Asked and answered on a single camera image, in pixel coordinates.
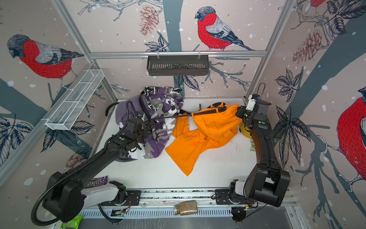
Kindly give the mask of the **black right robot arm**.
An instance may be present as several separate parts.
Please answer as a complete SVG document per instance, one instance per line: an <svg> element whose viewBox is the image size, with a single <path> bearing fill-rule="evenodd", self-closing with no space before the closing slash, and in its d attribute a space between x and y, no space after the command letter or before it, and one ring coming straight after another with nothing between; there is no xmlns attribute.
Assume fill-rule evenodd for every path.
<svg viewBox="0 0 366 229"><path fill-rule="evenodd" d="M282 169L272 147L271 125L267 111L271 104L259 97L248 100L236 116L243 119L254 142L257 163L246 181L233 180L229 200L234 204L256 200L280 207L290 182L290 175Z"/></svg>

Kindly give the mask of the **orange trousers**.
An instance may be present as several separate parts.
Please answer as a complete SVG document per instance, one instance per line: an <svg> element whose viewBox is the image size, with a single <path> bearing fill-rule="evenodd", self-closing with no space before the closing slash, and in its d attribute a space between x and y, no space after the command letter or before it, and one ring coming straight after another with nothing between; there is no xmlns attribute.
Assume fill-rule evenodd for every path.
<svg viewBox="0 0 366 229"><path fill-rule="evenodd" d="M175 140L165 149L179 169L189 176L206 150L221 148L238 133L242 119L235 116L240 105L227 105L222 113L193 116L197 129L190 130L189 118L177 118L172 136Z"/></svg>

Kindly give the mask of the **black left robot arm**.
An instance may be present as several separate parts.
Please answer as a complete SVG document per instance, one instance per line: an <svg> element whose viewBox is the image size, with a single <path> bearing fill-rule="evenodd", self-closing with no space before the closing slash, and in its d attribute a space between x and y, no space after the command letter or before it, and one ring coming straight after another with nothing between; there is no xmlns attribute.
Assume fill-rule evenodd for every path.
<svg viewBox="0 0 366 229"><path fill-rule="evenodd" d="M81 163L79 166L65 172L54 173L48 181L47 190L41 194L32 208L30 218L37 226L48 226L57 221L69 222L83 209L104 202L115 204L132 204L127 196L125 186L117 181L110 181L99 186L95 191L84 191L91 179L106 168L113 161L129 157L129 152L140 149L147 138L148 128L139 117L133 103L127 101L127 116L124 127L106 140L104 147L97 154Z"/></svg>

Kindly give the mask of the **lilac purple trousers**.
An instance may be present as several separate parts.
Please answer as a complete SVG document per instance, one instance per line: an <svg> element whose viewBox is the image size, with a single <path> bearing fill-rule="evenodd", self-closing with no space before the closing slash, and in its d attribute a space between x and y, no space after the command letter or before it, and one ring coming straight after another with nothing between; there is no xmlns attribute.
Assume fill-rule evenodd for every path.
<svg viewBox="0 0 366 229"><path fill-rule="evenodd" d="M120 102L116 109L115 121L119 125L119 128L123 128L131 118L140 118L143 121L147 121L148 117L146 113L141 109L139 103L139 97L136 96L130 100Z"/></svg>

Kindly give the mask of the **purple camouflage trousers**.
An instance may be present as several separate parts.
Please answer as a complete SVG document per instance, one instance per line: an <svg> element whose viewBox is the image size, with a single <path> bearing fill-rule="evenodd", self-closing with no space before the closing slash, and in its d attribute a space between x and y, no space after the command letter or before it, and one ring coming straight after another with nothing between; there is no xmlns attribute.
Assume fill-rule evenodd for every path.
<svg viewBox="0 0 366 229"><path fill-rule="evenodd" d="M184 103L181 97L181 89L171 87L161 88L161 103L156 112L157 117L179 115ZM144 143L140 143L140 148L129 155L117 159L118 162L130 162L137 159L153 159L160 156L171 137L176 123L176 118L165 119L159 123L146 124L149 134Z"/></svg>

